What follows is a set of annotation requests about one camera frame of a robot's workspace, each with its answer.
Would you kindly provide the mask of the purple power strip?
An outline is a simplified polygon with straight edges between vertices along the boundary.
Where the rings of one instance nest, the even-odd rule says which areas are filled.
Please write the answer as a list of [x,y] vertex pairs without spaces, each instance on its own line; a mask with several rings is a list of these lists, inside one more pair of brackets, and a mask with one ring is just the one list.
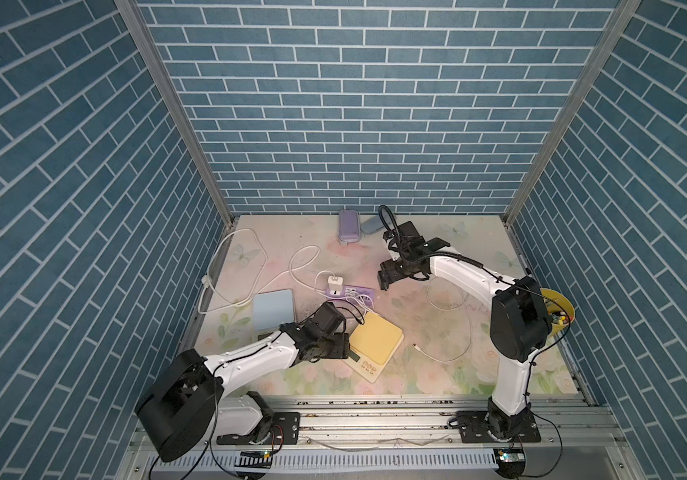
[[373,306],[375,297],[377,297],[375,295],[375,290],[368,287],[353,285],[343,285],[340,291],[332,291],[329,288],[326,288],[324,293],[331,298],[359,300],[367,304],[369,307]]

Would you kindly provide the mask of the yellow electronic scale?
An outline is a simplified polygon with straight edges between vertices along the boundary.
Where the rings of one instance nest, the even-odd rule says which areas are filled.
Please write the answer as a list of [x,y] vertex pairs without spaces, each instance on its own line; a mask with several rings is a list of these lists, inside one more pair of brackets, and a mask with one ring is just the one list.
[[403,330],[379,314],[367,312],[365,322],[349,337],[349,357],[343,360],[369,383],[377,382],[405,339]]

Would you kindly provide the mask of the white charger adapter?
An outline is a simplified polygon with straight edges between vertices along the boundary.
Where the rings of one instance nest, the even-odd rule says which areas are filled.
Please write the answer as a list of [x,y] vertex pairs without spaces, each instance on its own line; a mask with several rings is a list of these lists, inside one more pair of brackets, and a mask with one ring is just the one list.
[[345,293],[345,286],[343,286],[343,278],[336,275],[331,275],[327,279],[327,294],[332,297],[341,297]]

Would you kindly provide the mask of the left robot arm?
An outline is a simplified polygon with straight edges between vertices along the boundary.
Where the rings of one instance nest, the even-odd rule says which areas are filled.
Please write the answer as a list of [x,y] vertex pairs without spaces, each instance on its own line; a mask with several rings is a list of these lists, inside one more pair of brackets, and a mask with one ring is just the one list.
[[160,460],[181,458],[206,436],[261,440],[273,411],[255,392],[241,397],[231,393],[303,362],[347,359],[345,321],[334,304],[324,302],[305,320],[282,324],[243,348],[209,356],[194,349],[178,354],[134,408]]

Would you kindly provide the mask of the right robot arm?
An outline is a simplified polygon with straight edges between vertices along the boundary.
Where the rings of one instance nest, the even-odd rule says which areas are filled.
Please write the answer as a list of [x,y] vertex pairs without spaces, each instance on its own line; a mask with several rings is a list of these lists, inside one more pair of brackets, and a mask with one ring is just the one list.
[[426,240],[413,222],[397,224],[387,206],[381,206],[379,220],[391,256],[379,266],[381,290],[403,279],[437,277],[491,308],[489,338],[499,354],[499,365],[497,383],[487,401],[487,428],[499,441],[519,435],[529,415],[531,367],[551,335],[551,314],[541,286],[531,276],[515,279],[489,270],[441,238]]

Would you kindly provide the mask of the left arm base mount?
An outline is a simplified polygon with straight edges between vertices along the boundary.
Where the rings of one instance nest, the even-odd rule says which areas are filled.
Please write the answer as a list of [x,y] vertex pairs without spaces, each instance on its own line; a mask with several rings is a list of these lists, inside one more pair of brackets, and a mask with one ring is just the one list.
[[279,444],[296,445],[300,414],[297,412],[275,412],[271,420],[266,417],[259,420],[257,426],[247,434],[238,435],[217,434],[215,443],[217,445],[273,445],[275,448]]

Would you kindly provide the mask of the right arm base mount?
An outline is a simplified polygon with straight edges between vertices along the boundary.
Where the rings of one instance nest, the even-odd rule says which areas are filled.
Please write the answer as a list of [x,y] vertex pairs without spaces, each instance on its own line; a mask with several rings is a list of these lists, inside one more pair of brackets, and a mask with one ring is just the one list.
[[461,442],[466,444],[541,442],[535,416],[528,409],[515,416],[498,411],[461,411],[449,420],[449,427],[459,430]]

